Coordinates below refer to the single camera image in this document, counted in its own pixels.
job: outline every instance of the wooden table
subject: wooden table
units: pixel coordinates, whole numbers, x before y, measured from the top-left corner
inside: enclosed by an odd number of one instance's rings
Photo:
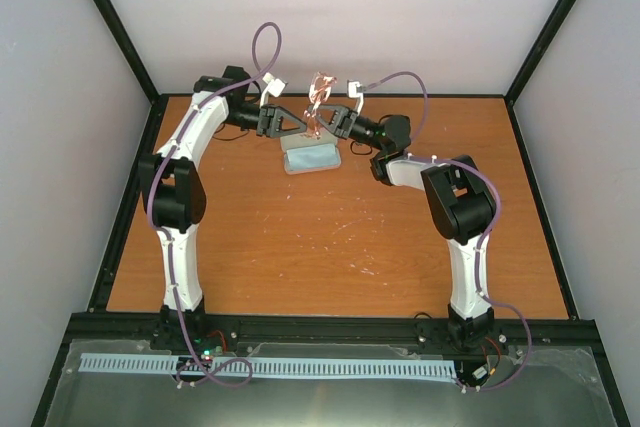
[[[339,99],[340,103],[350,102]],[[304,98],[278,103],[295,113]],[[173,97],[157,145],[189,104]],[[364,115],[403,113],[419,123],[422,100],[367,99]],[[221,137],[233,137],[228,126]],[[489,244],[489,292],[527,317],[566,318],[545,238],[501,99],[433,99],[416,155],[470,154],[498,187],[504,213]],[[200,164],[208,197],[198,269],[210,313],[446,316],[451,267],[425,194],[373,180],[369,157],[340,143],[336,170],[287,175],[280,143],[248,136],[212,141]],[[161,251],[141,203],[129,232],[111,311],[157,311]],[[498,310],[499,317],[513,317]]]

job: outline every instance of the purple cable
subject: purple cable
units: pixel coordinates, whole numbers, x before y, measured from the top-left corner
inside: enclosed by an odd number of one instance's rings
[[[368,90],[375,89],[376,87],[381,86],[382,84],[384,84],[385,82],[388,82],[391,79],[395,79],[396,77],[401,77],[403,75],[408,75],[409,77],[413,77],[414,79],[416,79],[418,81],[418,84],[420,84],[420,88],[422,89],[422,95],[424,96],[424,110],[422,111],[422,119],[420,120],[420,125],[418,126],[418,129],[411,136],[411,141],[413,142],[418,138],[418,136],[422,132],[422,129],[424,129],[424,126],[427,122],[427,114],[429,112],[429,94],[427,93],[427,88],[425,87],[424,82],[418,76],[418,74],[414,72],[410,72],[408,70],[403,70],[402,72],[396,72],[395,74],[387,75],[384,79],[380,79],[378,82],[374,82],[373,84],[369,84],[362,87],[361,91],[362,93],[365,93]]]
[[[260,36],[262,31],[267,27],[273,27],[275,29],[276,34],[278,35],[278,43],[276,44],[276,51],[273,54],[271,62],[269,62],[269,65],[267,65],[267,68],[265,69],[266,71],[269,71],[269,69],[273,67],[273,64],[275,63],[275,59],[277,59],[278,56],[280,55],[280,47],[282,46],[282,37],[280,34],[280,27],[278,27],[275,22],[265,22],[260,27],[258,27],[258,30],[256,30],[255,34],[253,34],[253,40],[251,41],[251,57],[253,58],[253,65],[255,65],[256,70],[259,70],[259,71],[262,71],[262,69],[260,68],[260,64],[258,63],[258,54],[256,52],[256,47],[258,45],[258,37]]]
[[[220,97],[221,95],[223,95],[223,94],[225,94],[225,93],[227,93],[227,92],[229,92],[229,91],[231,91],[233,89],[236,89],[238,87],[242,87],[244,85],[251,84],[254,81],[260,80],[264,76],[264,74],[266,74],[269,71],[269,69],[271,69],[271,67],[273,67],[274,64],[276,63],[276,60],[278,59],[278,55],[280,54],[280,48],[282,47],[282,33],[280,32],[280,28],[275,23],[266,22],[266,23],[262,24],[258,28],[258,30],[256,31],[256,34],[253,37],[252,47],[254,47],[253,50],[255,51],[255,44],[257,43],[258,36],[260,35],[260,32],[262,32],[266,27],[273,27],[275,29],[276,35],[278,37],[278,43],[277,43],[277,46],[276,46],[276,51],[275,51],[273,57],[271,58],[271,60],[269,61],[269,63],[267,64],[267,66],[264,69],[261,69],[255,76],[251,77],[250,79],[243,80],[241,82],[236,82],[235,84],[228,85],[228,86],[223,87],[222,89],[218,90],[217,92],[214,92],[211,95],[205,97],[198,104],[197,110],[194,109],[193,112],[191,112],[191,114],[189,114],[189,117],[187,117],[187,120],[184,122],[184,125],[182,126],[182,128],[178,132],[178,135],[176,136],[175,145],[173,145],[171,147],[171,149],[169,149],[169,152],[167,152],[167,155],[165,156],[165,158],[162,159],[162,163],[160,164],[160,167],[158,167],[158,171],[156,172],[156,175],[153,178],[153,182],[151,183],[151,188],[149,189],[149,198],[147,200],[147,221],[149,222],[149,225],[151,226],[152,229],[154,229],[154,230],[156,230],[158,232],[162,232],[165,235],[166,240],[169,242],[169,245],[168,245],[168,248],[167,248],[169,280],[171,281],[171,285],[173,285],[173,297],[175,299],[176,310],[178,312],[178,321],[180,322],[180,329],[182,330],[182,335],[184,336],[184,341],[187,344],[187,349],[189,350],[189,354],[191,355],[191,357],[193,357],[193,360],[194,360],[195,364],[198,366],[198,368],[205,375],[204,379],[208,379],[208,380],[211,380],[211,381],[215,382],[216,384],[223,385],[225,387],[231,387],[231,388],[237,388],[237,387],[242,387],[243,385],[246,385],[251,380],[251,378],[253,377],[253,367],[251,366],[251,363],[248,360],[243,359],[243,358],[237,358],[237,359],[231,359],[231,360],[225,362],[224,364],[221,364],[213,372],[209,372],[207,370],[207,368],[204,366],[204,364],[198,358],[198,355],[196,354],[195,349],[193,348],[193,345],[191,344],[191,339],[189,338],[189,332],[187,330],[187,326],[186,326],[186,323],[185,323],[185,320],[184,320],[184,314],[182,312],[182,305],[180,304],[180,296],[178,295],[178,288],[177,288],[177,285],[176,285],[175,270],[174,270],[174,266],[173,266],[173,244],[171,243],[171,241],[173,241],[173,239],[171,238],[171,233],[167,229],[165,229],[163,227],[158,227],[153,222],[153,201],[155,200],[156,193],[158,191],[158,185],[160,184],[160,180],[162,179],[162,174],[166,170],[167,165],[169,164],[169,161],[171,160],[171,157],[173,156],[173,154],[175,154],[176,150],[178,149],[178,145],[180,145],[180,142],[182,142],[182,138],[186,134],[187,129],[189,128],[189,126],[191,125],[191,123],[193,122],[195,117],[198,115],[198,113],[202,110],[202,108],[205,105],[207,105],[211,100],[216,98],[216,97]],[[219,369],[221,369],[224,366],[226,366],[226,365],[228,365],[230,363],[233,363],[233,362],[242,362],[244,364],[247,364],[247,366],[249,367],[249,375],[247,376],[246,379],[244,379],[242,382],[240,382],[238,384],[229,384],[229,383],[226,383],[226,382],[222,382],[219,379],[217,379],[216,377],[214,377],[214,375],[216,373],[220,372]]]
[[[482,180],[487,185],[487,187],[489,187],[489,190],[491,191],[491,194],[493,195],[493,198],[496,201],[496,213],[493,216],[493,219],[491,219],[491,222],[489,222],[489,225],[487,226],[485,231],[478,238],[478,243],[476,244],[476,255],[475,255],[475,258],[474,258],[474,277],[475,277],[475,283],[476,283],[476,292],[478,294],[480,294],[481,292],[483,292],[482,291],[482,286],[480,285],[480,261],[481,261],[480,254],[481,254],[482,244],[485,241],[485,239],[489,236],[489,234],[491,233],[491,231],[495,227],[496,222],[500,218],[500,215],[502,214],[502,202],[500,201],[500,194],[498,194],[498,189],[493,184],[493,182],[491,182],[489,180],[489,178],[486,175],[484,175],[482,172],[478,171],[477,169],[474,169],[473,167],[471,167],[471,166],[469,166],[467,164],[464,164],[462,162],[458,162],[457,160],[437,159],[437,158],[426,159],[424,157],[417,157],[417,156],[414,156],[414,155],[411,155],[411,158],[415,159],[415,160],[418,160],[420,162],[429,162],[429,163],[434,163],[434,164],[435,163],[441,163],[441,164],[454,165],[454,166],[459,167],[459,168],[461,168],[463,170],[466,170],[467,172],[472,173],[473,175],[478,177],[480,180]],[[500,389],[502,387],[505,387],[505,386],[509,385],[511,382],[513,382],[520,375],[520,373],[522,372],[522,369],[524,369],[524,366],[529,361],[529,355],[531,354],[531,351],[533,350],[533,340],[531,339],[531,329],[529,329],[529,324],[527,323],[527,319],[524,317],[522,312],[520,312],[520,310],[518,310],[518,308],[516,308],[515,305],[507,304],[505,302],[498,302],[497,300],[491,299],[488,295],[486,295],[484,293],[480,294],[480,297],[483,300],[485,300],[486,302],[488,302],[489,304],[491,304],[492,306],[494,306],[494,307],[503,307],[503,308],[509,309],[512,312],[514,312],[520,318],[520,321],[522,322],[522,325],[524,326],[524,331],[527,334],[527,353],[525,354],[524,359],[522,359],[522,363],[520,364],[520,367],[508,379],[503,380],[502,382],[500,382],[497,385],[492,385],[491,387],[483,387],[480,390],[480,392],[490,392],[492,390]]]

